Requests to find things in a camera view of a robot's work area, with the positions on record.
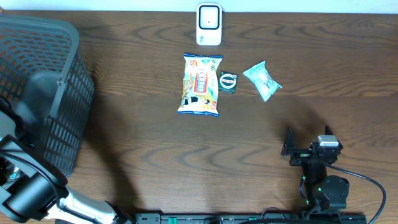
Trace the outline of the light green candy packet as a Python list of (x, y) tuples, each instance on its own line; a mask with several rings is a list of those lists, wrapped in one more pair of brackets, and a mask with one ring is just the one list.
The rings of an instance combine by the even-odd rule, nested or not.
[(282, 88), (267, 71), (266, 61), (252, 66), (244, 71), (243, 75), (253, 82), (264, 101), (267, 101), (279, 88)]

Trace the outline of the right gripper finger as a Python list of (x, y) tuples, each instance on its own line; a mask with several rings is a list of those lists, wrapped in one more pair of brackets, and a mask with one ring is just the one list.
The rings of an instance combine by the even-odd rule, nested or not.
[(340, 145), (339, 140), (333, 134), (333, 131), (331, 130), (331, 128), (328, 125), (325, 126), (324, 145), (325, 146), (339, 146)]
[(287, 129), (286, 139), (282, 147), (282, 154), (293, 154), (295, 151), (295, 140), (291, 128)]

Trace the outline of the white barcode scanner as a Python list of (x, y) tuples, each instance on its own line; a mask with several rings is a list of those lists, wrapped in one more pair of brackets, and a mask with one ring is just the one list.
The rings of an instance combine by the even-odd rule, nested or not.
[(196, 42), (198, 45), (217, 46), (222, 40), (223, 10), (216, 3), (201, 3), (197, 7)]

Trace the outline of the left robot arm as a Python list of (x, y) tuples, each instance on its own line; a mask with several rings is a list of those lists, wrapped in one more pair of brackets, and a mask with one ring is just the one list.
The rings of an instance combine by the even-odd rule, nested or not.
[(57, 223), (135, 223), (109, 202), (71, 189), (66, 177), (20, 141), (22, 118), (1, 98), (1, 212), (11, 220), (54, 219)]

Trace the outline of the grey plastic mesh basket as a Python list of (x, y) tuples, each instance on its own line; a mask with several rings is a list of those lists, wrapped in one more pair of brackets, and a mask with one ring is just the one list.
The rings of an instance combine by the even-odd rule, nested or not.
[(1, 96), (18, 114), (27, 142), (66, 176), (73, 173), (95, 96), (66, 21), (1, 15)]

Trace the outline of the green Zam-Buk tin box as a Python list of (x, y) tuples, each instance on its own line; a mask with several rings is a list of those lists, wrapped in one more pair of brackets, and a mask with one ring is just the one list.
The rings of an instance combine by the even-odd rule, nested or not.
[(237, 82), (237, 74), (221, 71), (218, 79), (218, 88), (220, 91), (235, 94)]

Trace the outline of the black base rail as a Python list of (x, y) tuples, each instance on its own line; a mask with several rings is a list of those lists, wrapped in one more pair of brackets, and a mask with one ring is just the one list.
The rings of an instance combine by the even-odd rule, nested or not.
[(367, 224), (364, 215), (310, 215), (309, 217), (271, 211), (265, 214), (161, 214), (137, 213), (137, 224), (264, 224), (264, 223), (332, 223), (332, 224)]

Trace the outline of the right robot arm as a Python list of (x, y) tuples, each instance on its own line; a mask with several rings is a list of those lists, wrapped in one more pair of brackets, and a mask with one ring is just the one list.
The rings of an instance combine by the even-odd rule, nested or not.
[(287, 130), (281, 154), (290, 156), (291, 166), (299, 166), (303, 170), (300, 193), (307, 201), (306, 216), (337, 213), (346, 208), (349, 182), (337, 175), (328, 175), (326, 171), (327, 166), (338, 160), (342, 149), (343, 145), (329, 126), (307, 149), (298, 148), (292, 129)]

